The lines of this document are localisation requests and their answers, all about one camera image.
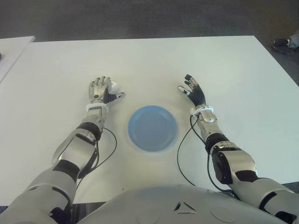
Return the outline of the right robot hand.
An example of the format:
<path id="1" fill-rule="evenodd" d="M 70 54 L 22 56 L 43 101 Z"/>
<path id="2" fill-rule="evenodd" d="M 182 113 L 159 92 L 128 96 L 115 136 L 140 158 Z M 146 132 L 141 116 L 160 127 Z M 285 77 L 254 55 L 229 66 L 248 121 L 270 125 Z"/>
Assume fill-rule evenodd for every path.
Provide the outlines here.
<path id="1" fill-rule="evenodd" d="M 189 90 L 183 86 L 178 86 L 177 89 L 185 94 L 194 104 L 195 107 L 206 104 L 204 92 L 198 82 L 189 74 L 185 76 L 184 83 L 188 85 Z"/>

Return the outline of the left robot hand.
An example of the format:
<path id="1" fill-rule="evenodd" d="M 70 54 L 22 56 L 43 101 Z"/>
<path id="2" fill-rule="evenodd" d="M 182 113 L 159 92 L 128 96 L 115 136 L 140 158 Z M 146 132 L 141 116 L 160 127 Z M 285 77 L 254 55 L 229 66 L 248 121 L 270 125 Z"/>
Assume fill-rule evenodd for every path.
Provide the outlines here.
<path id="1" fill-rule="evenodd" d="M 121 99 L 125 96 L 124 92 L 118 91 L 118 84 L 110 77 L 101 76 L 91 81 L 88 88 L 90 102 L 93 103 L 110 103 Z"/>

